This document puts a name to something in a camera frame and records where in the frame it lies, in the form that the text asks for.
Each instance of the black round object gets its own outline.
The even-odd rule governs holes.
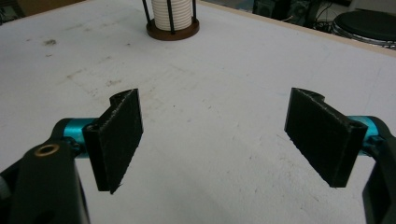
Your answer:
[[[375,11],[346,12],[334,19],[342,29],[363,37],[396,41],[396,17]]]

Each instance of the white table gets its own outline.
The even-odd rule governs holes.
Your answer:
[[[0,170],[59,119],[98,117],[138,88],[145,132],[118,191],[98,192],[77,160],[92,223],[363,223],[374,161],[358,158],[347,187],[329,188],[283,131],[290,88],[395,133],[396,52],[207,3],[197,12],[200,32],[177,42],[147,35],[137,0],[1,26]]]

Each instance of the black stool seat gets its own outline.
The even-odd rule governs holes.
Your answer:
[[[396,41],[396,17],[375,11],[353,11],[334,19],[343,30],[362,37]]]

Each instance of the round brown base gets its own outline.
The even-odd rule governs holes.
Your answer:
[[[154,39],[159,39],[159,40],[181,40],[185,38],[189,38],[190,36],[195,35],[199,31],[199,21],[196,20],[194,22],[193,18],[192,19],[192,24],[182,30],[175,31],[175,33],[172,35],[170,31],[164,31],[160,30],[155,26],[155,21],[154,19],[151,20],[151,25],[147,24],[146,29],[148,30],[148,35],[153,37]]]

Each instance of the black vertical rod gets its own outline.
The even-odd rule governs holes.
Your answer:
[[[197,5],[195,0],[192,0],[192,16],[193,22],[197,22]]]
[[[172,4],[171,0],[166,0],[168,4],[169,23],[171,24],[171,35],[175,34],[175,25],[173,23]]]
[[[148,20],[148,26],[151,26],[151,19],[149,18],[148,4],[146,3],[146,0],[143,0],[143,7],[145,8],[146,19]]]

